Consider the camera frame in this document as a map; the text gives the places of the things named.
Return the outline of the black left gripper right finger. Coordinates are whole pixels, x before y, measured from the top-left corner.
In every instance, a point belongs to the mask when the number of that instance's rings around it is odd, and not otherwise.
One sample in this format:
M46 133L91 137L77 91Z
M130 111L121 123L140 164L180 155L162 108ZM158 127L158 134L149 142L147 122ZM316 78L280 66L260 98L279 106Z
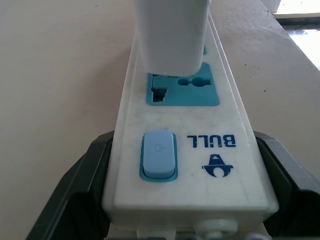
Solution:
M320 240L320 179L273 138L254 132L279 209L263 222L273 239Z

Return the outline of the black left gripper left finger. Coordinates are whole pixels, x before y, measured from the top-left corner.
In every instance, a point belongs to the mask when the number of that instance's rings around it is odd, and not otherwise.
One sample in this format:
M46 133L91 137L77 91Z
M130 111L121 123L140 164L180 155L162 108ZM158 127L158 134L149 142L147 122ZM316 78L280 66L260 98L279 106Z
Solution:
M113 132L100 135L64 174L26 240L104 240L110 220L102 208Z

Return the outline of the white power strip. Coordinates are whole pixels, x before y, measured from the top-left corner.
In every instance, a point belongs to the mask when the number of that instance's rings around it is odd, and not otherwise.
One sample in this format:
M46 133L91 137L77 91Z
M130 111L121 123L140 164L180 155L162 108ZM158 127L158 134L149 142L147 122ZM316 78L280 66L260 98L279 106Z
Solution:
M108 240L239 238L278 211L212 20L191 76L145 72L133 42L102 207Z

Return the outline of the white charger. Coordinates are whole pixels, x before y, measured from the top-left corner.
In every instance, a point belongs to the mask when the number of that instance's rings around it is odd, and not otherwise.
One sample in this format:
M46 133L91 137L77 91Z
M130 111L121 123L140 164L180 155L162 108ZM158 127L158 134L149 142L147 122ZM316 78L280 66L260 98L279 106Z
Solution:
M133 0L144 70L189 76L202 64L211 0Z

